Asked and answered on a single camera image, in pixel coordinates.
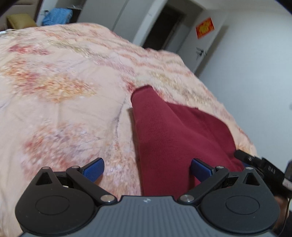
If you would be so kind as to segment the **dark red knit garment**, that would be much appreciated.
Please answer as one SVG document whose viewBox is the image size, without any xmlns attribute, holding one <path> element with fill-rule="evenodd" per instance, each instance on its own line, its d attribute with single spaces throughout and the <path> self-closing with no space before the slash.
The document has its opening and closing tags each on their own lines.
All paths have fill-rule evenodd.
<svg viewBox="0 0 292 237">
<path fill-rule="evenodd" d="M 189 168 L 193 158 L 212 167 L 242 171 L 227 125 L 197 108 L 164 101 L 151 86 L 131 95 L 143 195 L 178 198 L 196 183 Z"/>
</svg>

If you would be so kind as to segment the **blue clothes pile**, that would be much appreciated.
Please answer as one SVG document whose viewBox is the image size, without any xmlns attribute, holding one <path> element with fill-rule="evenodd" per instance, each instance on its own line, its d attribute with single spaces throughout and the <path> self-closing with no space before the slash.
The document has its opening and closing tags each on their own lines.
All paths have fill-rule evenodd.
<svg viewBox="0 0 292 237">
<path fill-rule="evenodd" d="M 73 11 L 68 8 L 54 8 L 45 13 L 42 26 L 68 24 L 72 18 Z"/>
</svg>

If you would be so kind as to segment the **floral peach bed quilt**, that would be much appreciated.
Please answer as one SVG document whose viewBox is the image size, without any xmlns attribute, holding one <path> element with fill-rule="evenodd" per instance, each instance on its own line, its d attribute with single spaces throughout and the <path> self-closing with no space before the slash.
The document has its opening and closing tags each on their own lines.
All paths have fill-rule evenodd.
<svg viewBox="0 0 292 237">
<path fill-rule="evenodd" d="M 18 236 L 14 209 L 40 168 L 64 171 L 101 157 L 101 187 L 142 192 L 132 92 L 149 84 L 171 103 L 221 119 L 236 148 L 256 148 L 175 53 L 144 49 L 94 23 L 1 35 L 1 236 Z"/>
</svg>

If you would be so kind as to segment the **white room door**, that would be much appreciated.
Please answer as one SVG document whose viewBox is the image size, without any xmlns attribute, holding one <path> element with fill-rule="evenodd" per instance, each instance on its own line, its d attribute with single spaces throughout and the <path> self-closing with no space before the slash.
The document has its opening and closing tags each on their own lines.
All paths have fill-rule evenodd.
<svg viewBox="0 0 292 237">
<path fill-rule="evenodd" d="M 204 37 L 197 39 L 197 34 L 195 31 L 195 27 L 200 24 L 202 21 L 211 17 L 215 30 L 210 32 L 209 34 L 205 35 Z M 208 52 L 209 48 L 211 47 L 212 43 L 216 39 L 219 31 L 221 30 L 225 20 L 227 17 L 226 11 L 219 11 L 219 10 L 204 10 L 202 13 L 197 17 L 195 23 L 190 30 L 189 34 L 187 35 L 186 39 L 182 43 L 181 47 L 178 50 L 178 55 L 183 60 L 184 64 L 194 73 L 196 72 L 197 68 L 201 64 L 203 57 L 200 57 L 197 60 L 196 50 L 197 47 L 204 49 Z"/>
</svg>

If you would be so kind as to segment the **red fu door decoration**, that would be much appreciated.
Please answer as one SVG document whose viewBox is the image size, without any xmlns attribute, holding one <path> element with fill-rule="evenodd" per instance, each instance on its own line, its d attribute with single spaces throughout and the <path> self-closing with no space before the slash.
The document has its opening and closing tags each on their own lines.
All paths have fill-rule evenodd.
<svg viewBox="0 0 292 237">
<path fill-rule="evenodd" d="M 197 34 L 197 39 L 204 37 L 205 35 L 209 34 L 210 32 L 214 31 L 215 27 L 211 17 L 208 17 L 200 24 L 195 27 L 195 31 Z"/>
</svg>

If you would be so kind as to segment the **grey built-in wardrobe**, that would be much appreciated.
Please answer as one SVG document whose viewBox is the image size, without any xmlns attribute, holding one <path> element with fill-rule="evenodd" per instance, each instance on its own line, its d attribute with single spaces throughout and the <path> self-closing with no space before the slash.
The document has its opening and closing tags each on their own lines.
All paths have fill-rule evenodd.
<svg viewBox="0 0 292 237">
<path fill-rule="evenodd" d="M 57 1 L 57 8 L 80 6 L 77 22 L 97 23 L 136 45 L 143 45 L 166 1 Z"/>
</svg>

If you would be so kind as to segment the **mustard yellow cushion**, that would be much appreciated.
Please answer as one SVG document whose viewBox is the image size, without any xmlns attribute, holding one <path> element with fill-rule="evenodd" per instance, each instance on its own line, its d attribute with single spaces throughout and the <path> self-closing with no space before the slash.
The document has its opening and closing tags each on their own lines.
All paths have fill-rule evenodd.
<svg viewBox="0 0 292 237">
<path fill-rule="evenodd" d="M 33 18 L 27 13 L 12 14 L 6 17 L 7 26 L 10 29 L 25 29 L 30 27 L 37 27 Z"/>
</svg>

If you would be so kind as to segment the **brown padded headboard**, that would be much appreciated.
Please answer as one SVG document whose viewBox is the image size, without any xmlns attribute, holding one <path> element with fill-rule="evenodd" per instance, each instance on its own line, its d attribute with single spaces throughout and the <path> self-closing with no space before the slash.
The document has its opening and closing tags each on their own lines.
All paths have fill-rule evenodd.
<svg viewBox="0 0 292 237">
<path fill-rule="evenodd" d="M 21 14 L 27 13 L 34 20 L 37 19 L 38 13 L 40 11 L 40 7 L 42 5 L 43 0 L 23 0 L 16 1 L 16 3 L 11 6 L 4 14 L 1 16 L 1 31 L 4 30 L 6 25 L 6 17 L 12 14 Z"/>
</svg>

